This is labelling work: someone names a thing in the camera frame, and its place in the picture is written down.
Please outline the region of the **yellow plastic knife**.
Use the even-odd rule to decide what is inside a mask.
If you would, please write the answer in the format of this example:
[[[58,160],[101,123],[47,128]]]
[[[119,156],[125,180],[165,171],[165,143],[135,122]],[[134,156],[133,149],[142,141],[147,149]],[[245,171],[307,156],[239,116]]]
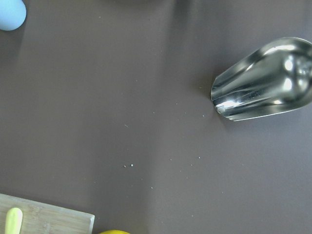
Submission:
[[[20,234],[23,213],[20,208],[11,208],[6,214],[5,234]]]

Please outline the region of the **bamboo cutting board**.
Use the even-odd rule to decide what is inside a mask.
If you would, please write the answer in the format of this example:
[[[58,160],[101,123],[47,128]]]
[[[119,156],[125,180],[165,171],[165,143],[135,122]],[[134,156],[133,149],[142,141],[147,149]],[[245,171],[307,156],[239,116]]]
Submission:
[[[11,208],[23,213],[20,234],[91,234],[95,216],[15,196],[0,195],[0,232]]]

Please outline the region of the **steel scoop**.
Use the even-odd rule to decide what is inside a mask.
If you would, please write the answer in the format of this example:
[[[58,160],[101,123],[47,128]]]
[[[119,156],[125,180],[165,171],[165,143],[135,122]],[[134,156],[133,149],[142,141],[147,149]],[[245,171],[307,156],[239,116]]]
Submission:
[[[312,44],[276,39],[217,76],[211,88],[216,111],[232,121],[291,112],[312,101]]]

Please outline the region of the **upper whole yellow lemon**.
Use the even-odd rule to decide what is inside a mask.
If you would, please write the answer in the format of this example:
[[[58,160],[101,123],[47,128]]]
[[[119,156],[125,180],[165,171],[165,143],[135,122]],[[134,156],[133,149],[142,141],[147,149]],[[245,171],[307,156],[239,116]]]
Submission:
[[[107,230],[101,232],[100,234],[130,234],[130,233],[123,230]]]

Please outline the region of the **light blue plastic cup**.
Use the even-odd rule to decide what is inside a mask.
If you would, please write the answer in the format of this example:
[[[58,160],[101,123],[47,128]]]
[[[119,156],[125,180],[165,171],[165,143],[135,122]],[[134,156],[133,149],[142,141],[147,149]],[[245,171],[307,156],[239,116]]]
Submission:
[[[12,31],[19,28],[26,19],[26,6],[22,0],[0,1],[0,29]]]

